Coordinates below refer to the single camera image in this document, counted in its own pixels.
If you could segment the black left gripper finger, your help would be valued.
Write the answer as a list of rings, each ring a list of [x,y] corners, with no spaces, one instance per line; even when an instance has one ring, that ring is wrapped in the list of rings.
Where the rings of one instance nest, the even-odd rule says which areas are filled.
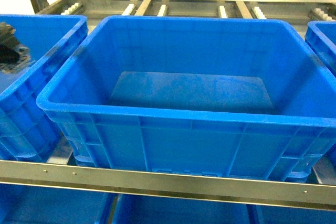
[[[1,72],[19,73],[31,64],[30,49],[15,37],[16,29],[1,22]]]

